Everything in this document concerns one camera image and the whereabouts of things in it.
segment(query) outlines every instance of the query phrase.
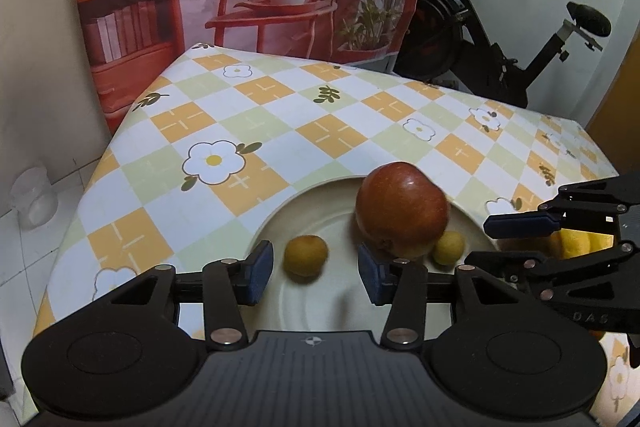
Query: yellow object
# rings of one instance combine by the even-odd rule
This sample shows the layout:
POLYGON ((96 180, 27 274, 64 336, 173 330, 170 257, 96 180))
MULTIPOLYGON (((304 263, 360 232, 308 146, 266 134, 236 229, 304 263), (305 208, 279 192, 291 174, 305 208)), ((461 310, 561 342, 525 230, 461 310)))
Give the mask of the yellow object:
POLYGON ((589 232, 589 238, 592 252, 613 247, 613 236, 607 233, 589 232))
POLYGON ((446 230, 436 242, 433 260, 443 266, 452 266, 465 253, 465 237, 460 232, 446 230))
POLYGON ((613 236, 603 233, 582 232, 581 230, 560 230, 562 258, 570 259, 579 255, 610 248, 613 236))
POLYGON ((284 269, 300 277, 314 277, 322 270, 329 249, 317 235, 300 235, 291 239, 284 249, 284 269))

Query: red apple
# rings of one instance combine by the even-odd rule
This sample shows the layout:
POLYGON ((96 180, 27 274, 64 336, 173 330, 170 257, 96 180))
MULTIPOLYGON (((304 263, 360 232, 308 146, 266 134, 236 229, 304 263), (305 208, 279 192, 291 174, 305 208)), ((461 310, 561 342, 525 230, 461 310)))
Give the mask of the red apple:
POLYGON ((364 178, 356 197, 356 221, 376 247, 416 259, 428 253, 447 228, 449 201, 411 163, 389 163, 364 178))

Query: metal screw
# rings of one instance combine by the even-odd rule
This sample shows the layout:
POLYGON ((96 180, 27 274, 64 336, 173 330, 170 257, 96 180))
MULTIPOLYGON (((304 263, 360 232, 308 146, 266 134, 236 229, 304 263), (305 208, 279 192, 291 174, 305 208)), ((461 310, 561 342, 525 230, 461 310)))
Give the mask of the metal screw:
POLYGON ((411 344, 418 339, 418 333, 409 328, 394 328, 387 331, 386 337, 394 344, 411 344))
POLYGON ((541 301, 550 301, 554 296, 554 291, 551 288, 547 288, 546 290, 542 290, 540 292, 540 300, 541 301))
POLYGON ((210 337, 212 341, 228 346, 228 344, 235 344, 242 339, 242 333, 236 328, 220 328, 211 331, 210 337))

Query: checkered tablecloth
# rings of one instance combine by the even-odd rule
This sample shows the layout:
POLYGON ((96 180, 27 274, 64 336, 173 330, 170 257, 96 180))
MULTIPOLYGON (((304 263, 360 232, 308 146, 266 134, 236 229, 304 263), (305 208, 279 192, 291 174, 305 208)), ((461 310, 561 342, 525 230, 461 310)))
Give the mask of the checkered tablecloth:
MULTIPOLYGON (((111 141, 36 331, 156 264, 199 271, 242 257, 297 192, 395 160, 417 165, 478 224, 533 210, 561 184, 615 175, 573 121, 354 67, 198 44, 111 141)), ((201 335, 200 312, 182 312, 180 325, 201 335)), ((603 345, 613 376, 598 407, 619 416, 638 386, 624 336, 603 345)))

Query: white plate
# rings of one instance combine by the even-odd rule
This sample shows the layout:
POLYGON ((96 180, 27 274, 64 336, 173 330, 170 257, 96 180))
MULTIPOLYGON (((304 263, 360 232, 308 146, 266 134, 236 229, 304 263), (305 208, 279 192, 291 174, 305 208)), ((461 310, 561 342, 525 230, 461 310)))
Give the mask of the white plate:
MULTIPOLYGON (((377 341, 390 306, 376 307, 358 274, 357 247, 362 237, 355 223, 356 194, 362 177, 332 180, 295 195, 276 210, 258 230, 252 246, 273 243, 273 274, 260 304, 243 308, 250 337, 255 330, 358 331, 371 330, 377 341), (294 279, 282 268, 285 245, 294 237, 313 234, 329 247, 329 259, 313 280, 294 279)), ((465 255, 472 250, 495 250, 491 240, 455 204, 447 230, 466 239, 465 255)), ((429 271, 444 272, 425 257, 429 271)), ((451 324, 448 304, 427 306, 425 338, 437 337, 451 324)))

